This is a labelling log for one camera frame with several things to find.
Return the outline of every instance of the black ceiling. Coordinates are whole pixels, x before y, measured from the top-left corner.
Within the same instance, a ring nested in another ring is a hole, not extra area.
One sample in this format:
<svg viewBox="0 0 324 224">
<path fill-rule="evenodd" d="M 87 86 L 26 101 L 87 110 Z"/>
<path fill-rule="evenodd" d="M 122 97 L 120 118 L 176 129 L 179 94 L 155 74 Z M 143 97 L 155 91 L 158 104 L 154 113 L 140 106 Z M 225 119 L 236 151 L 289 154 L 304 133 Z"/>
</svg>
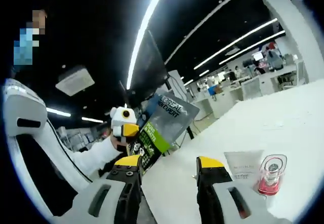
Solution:
<svg viewBox="0 0 324 224">
<path fill-rule="evenodd" d="M 219 1 L 223 0 L 160 0 L 149 30 L 164 60 Z M 46 35 L 39 37 L 39 47 L 33 53 L 33 65 L 22 69 L 16 78 L 38 93 L 48 107 L 72 114 L 71 118 L 51 115 L 56 127 L 87 127 L 92 124 L 81 121 L 81 117 L 105 120 L 104 113 L 112 106 L 124 104 L 117 84 L 119 80 L 126 84 L 136 35 L 149 2 L 27 0 L 24 3 L 22 12 L 16 14 L 15 39 L 19 36 L 18 27 L 31 20 L 32 9 L 45 9 L 48 18 Z M 193 67 L 270 19 L 261 0 L 233 0 L 183 45 L 167 69 L 177 69 L 186 79 L 197 79 L 202 71 L 216 69 L 226 51 L 197 70 Z M 243 49 L 272 34 L 272 26 L 268 26 L 236 45 Z M 79 64 L 88 69 L 95 84 L 68 97 L 55 84 L 60 74 Z"/>
</svg>

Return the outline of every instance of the yellow beak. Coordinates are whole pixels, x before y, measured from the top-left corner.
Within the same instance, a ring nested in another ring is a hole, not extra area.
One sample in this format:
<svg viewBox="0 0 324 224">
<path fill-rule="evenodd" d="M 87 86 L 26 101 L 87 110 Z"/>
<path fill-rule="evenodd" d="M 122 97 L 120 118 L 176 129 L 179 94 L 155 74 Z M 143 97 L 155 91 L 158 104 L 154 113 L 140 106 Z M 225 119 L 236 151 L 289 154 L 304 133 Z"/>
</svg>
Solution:
<svg viewBox="0 0 324 224">
<path fill-rule="evenodd" d="M 132 137 L 137 134 L 139 127 L 136 124 L 124 124 L 122 131 L 124 137 Z"/>
</svg>

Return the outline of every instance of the white sleeve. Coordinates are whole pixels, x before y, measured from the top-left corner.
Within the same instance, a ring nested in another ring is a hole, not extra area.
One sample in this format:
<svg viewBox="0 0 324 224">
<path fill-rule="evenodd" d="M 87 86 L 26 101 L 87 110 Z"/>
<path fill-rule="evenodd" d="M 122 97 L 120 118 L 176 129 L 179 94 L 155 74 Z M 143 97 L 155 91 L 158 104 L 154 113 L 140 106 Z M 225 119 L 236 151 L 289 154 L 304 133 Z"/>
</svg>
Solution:
<svg viewBox="0 0 324 224">
<path fill-rule="evenodd" d="M 77 167 L 87 176 L 95 170 L 102 169 L 107 162 L 121 154 L 113 147 L 110 137 L 95 143 L 90 150 L 84 152 L 72 152 L 64 144 L 62 146 Z"/>
</svg>

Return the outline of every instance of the ceiling vent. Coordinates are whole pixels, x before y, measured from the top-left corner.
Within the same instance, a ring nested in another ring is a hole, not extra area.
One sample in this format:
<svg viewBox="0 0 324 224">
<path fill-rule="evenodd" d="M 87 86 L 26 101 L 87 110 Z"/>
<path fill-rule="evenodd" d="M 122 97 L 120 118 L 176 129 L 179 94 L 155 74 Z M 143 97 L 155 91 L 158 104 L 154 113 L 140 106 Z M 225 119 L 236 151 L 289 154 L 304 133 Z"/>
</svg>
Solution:
<svg viewBox="0 0 324 224">
<path fill-rule="evenodd" d="M 59 76 L 59 83 L 55 87 L 66 95 L 73 96 L 94 83 L 94 80 L 84 66 L 76 66 Z"/>
<path fill-rule="evenodd" d="M 237 53 L 239 50 L 240 48 L 234 47 L 232 50 L 228 51 L 225 55 L 226 56 L 233 55 L 234 53 Z"/>
</svg>

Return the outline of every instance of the hand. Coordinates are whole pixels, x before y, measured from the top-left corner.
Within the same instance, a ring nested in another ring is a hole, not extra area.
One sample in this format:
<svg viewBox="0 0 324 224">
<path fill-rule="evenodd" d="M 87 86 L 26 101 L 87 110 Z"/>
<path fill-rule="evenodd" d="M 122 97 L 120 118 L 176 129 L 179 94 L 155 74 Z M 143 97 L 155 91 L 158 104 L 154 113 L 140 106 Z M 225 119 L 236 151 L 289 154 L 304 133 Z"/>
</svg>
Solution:
<svg viewBox="0 0 324 224">
<path fill-rule="evenodd" d="M 111 141 L 111 143 L 112 143 L 112 145 L 113 145 L 113 147 L 115 149 L 117 149 L 117 146 L 118 145 L 122 145 L 122 146 L 126 146 L 127 145 L 126 142 L 121 143 L 120 141 L 118 141 L 118 139 L 115 136 L 113 136 L 113 135 L 110 136 L 110 141 Z"/>
</svg>

